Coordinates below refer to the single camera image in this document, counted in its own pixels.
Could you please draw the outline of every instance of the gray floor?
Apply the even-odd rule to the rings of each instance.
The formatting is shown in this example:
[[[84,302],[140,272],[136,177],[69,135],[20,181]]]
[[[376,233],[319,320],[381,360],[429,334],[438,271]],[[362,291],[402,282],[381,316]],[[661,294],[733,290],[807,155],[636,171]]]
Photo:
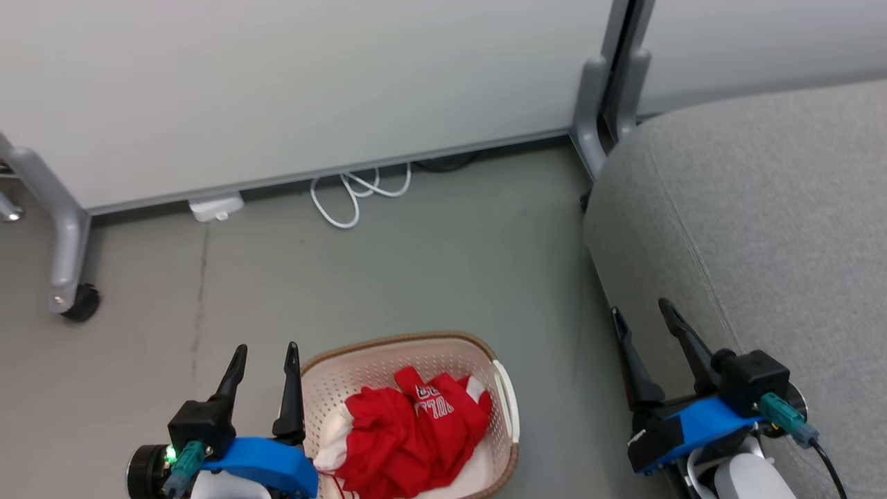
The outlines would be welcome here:
[[[27,217],[0,225],[4,495],[123,497],[132,451],[168,440],[166,422],[215,390],[239,343],[250,351],[234,424],[268,435],[288,341],[308,359],[462,329],[492,346],[518,393],[521,458],[501,497],[665,496],[625,457],[608,311],[581,240],[586,188],[572,148],[552,147],[418,172],[403,198],[362,201],[351,231],[306,194],[209,225],[177,213],[101,227],[88,272],[105,301],[79,326],[45,310],[51,223],[26,198]],[[343,191],[321,197],[349,216]]]

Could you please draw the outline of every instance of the laundry basket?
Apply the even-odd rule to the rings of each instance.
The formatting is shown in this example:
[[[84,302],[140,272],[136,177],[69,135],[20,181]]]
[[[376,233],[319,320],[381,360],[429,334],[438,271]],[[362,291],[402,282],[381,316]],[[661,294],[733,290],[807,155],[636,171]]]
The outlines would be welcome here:
[[[427,491],[419,498],[480,499],[493,495],[511,478],[517,465],[521,424],[505,368],[487,344],[466,333],[387,337],[321,353],[303,364],[305,455],[312,459],[317,456],[320,446],[335,431],[331,425],[335,424],[338,407],[349,396],[363,386],[397,388],[394,374],[407,366],[416,368],[426,381],[443,372],[456,379],[473,375],[483,383],[493,402],[487,435],[459,476],[449,487]],[[319,499],[341,497],[334,480],[321,476]]]

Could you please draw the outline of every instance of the teal cable connector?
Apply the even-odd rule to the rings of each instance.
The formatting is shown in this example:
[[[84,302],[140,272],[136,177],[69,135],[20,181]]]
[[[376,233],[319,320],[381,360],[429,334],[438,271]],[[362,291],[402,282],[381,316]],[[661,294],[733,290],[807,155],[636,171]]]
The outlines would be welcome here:
[[[191,479],[200,471],[205,457],[203,444],[197,440],[188,442],[170,470],[169,478],[163,483],[163,493],[171,499],[181,497],[191,484]]]
[[[785,430],[801,448],[810,448],[811,442],[819,439],[820,432],[807,424],[804,415],[775,393],[766,393],[757,405],[761,415]]]

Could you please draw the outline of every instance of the green led light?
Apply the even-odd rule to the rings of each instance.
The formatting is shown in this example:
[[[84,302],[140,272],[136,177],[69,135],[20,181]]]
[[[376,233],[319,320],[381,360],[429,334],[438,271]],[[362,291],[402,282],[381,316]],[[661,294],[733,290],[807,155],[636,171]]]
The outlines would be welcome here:
[[[176,450],[172,446],[167,446],[167,455],[166,455],[167,463],[173,464],[178,457],[176,456]]]

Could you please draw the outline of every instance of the white board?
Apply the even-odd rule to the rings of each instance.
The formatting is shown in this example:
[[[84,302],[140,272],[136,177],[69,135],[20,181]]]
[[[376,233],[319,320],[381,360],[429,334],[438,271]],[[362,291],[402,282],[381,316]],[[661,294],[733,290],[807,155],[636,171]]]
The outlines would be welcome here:
[[[658,0],[639,115],[887,76],[884,0]]]
[[[566,130],[609,0],[5,0],[0,129],[89,210]]]

